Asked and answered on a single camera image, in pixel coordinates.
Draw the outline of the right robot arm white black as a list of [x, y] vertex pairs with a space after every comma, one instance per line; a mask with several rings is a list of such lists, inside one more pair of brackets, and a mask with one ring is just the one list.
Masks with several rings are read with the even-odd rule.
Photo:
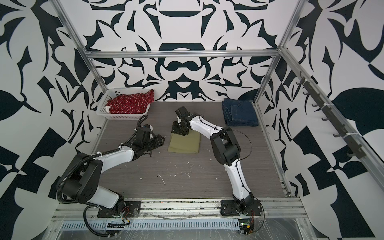
[[238, 212], [244, 212], [254, 203], [241, 166], [241, 147], [234, 131], [229, 127], [216, 126], [202, 115], [190, 113], [184, 106], [176, 110], [177, 120], [173, 122], [172, 133], [186, 136], [195, 131], [208, 138], [216, 160], [225, 167], [233, 190]]

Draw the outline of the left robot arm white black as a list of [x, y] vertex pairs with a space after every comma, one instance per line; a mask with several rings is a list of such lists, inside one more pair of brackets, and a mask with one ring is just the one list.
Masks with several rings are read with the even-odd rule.
[[133, 136], [116, 149], [95, 155], [79, 153], [57, 182], [56, 198], [61, 204], [86, 204], [107, 209], [121, 209], [123, 197], [99, 185], [109, 169], [137, 160], [163, 146], [165, 138], [156, 135], [150, 125], [138, 127]]

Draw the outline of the olive green skirt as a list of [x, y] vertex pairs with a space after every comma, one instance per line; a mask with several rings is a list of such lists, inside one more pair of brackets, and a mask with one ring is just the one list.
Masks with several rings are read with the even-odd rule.
[[171, 134], [168, 151], [171, 153], [197, 154], [200, 149], [201, 134], [190, 130], [186, 136]]

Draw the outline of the blue denim skirt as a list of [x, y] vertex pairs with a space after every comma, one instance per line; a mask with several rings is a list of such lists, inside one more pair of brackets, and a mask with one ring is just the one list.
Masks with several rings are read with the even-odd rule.
[[259, 120], [253, 104], [225, 98], [222, 102], [225, 124], [232, 127], [257, 127]]

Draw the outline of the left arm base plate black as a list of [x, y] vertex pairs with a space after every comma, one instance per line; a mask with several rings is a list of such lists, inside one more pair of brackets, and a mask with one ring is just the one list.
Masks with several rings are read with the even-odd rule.
[[119, 201], [112, 209], [100, 207], [98, 218], [112, 218], [122, 215], [124, 218], [136, 217], [141, 211], [141, 201]]

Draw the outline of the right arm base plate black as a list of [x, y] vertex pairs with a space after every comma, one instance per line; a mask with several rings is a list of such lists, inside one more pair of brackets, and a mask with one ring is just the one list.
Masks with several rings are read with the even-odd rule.
[[262, 205], [256, 199], [251, 199], [250, 202], [222, 200], [220, 214], [224, 217], [228, 216], [261, 216]]

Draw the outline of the red polka dot skirt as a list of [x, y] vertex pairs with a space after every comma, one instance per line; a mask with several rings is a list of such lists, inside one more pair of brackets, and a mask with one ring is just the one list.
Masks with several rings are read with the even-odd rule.
[[109, 114], [143, 114], [146, 112], [148, 105], [154, 102], [154, 99], [154, 90], [146, 93], [120, 95], [108, 100], [105, 108]]

